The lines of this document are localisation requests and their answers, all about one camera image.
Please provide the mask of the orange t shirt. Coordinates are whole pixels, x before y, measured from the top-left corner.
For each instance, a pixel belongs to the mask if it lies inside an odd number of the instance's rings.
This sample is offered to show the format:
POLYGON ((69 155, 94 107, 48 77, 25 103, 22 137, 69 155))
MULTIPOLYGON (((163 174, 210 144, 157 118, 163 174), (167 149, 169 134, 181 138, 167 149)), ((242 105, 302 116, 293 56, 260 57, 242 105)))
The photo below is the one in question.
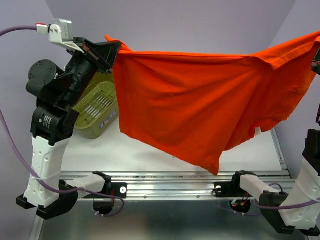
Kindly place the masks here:
POLYGON ((112 68, 119 129, 213 175, 224 151, 286 121, 316 74, 319 32, 251 54, 135 51, 112 68))

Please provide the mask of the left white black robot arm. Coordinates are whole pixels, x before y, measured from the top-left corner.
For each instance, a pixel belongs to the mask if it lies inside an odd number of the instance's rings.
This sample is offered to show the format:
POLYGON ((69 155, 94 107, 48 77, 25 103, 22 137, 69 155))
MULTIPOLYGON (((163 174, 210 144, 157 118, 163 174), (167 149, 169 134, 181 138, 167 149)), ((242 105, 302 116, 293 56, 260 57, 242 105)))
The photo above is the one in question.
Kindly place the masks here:
POLYGON ((110 199, 106 206, 94 204, 93 210, 98 216, 111 217, 115 202, 122 200, 111 177, 100 171, 69 181, 60 178, 65 150, 80 115, 74 106, 96 73, 111 71, 121 48, 119 41, 93 43, 76 37, 73 42, 76 50, 70 51, 65 69, 42 59, 28 72, 26 90, 36 97, 30 128, 33 155, 27 189, 16 204, 36 209, 43 220, 68 213, 87 196, 110 199))

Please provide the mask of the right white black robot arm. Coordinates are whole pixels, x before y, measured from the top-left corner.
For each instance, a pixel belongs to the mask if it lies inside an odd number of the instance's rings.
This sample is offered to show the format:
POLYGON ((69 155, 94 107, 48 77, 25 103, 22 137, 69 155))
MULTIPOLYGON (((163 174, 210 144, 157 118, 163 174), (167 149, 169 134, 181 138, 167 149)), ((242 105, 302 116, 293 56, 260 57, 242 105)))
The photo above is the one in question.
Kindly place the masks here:
POLYGON ((299 230, 318 237, 320 229, 320 132, 309 129, 302 153, 301 168, 290 193, 276 190, 248 171, 237 171, 230 184, 233 196, 248 194, 254 206, 279 234, 299 230))

